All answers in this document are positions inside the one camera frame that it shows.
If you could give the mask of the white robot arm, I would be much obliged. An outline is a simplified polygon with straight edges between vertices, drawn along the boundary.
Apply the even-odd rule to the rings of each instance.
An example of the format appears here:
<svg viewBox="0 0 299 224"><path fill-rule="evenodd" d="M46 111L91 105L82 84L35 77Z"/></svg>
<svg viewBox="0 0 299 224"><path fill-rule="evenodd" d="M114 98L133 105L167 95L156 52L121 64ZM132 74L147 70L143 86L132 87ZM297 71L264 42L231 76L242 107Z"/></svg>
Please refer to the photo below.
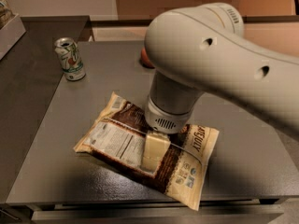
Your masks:
<svg viewBox="0 0 299 224"><path fill-rule="evenodd" d="M156 73L145 119L153 130L178 133L208 92L299 136L299 58L243 34L241 15L225 3L172 9L150 23L144 45Z"/></svg>

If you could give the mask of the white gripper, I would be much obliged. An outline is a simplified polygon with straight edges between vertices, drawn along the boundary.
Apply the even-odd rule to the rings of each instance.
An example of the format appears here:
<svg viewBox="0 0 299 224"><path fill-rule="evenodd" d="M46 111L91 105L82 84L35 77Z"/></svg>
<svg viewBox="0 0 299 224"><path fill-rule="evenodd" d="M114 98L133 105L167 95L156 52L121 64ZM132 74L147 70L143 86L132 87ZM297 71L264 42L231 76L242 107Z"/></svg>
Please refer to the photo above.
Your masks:
<svg viewBox="0 0 299 224"><path fill-rule="evenodd" d="M159 108L150 97L145 106L145 120L155 131L146 135L141 168L155 172L170 146L170 139L166 134L179 133L190 118L191 113L170 114Z"/></svg>

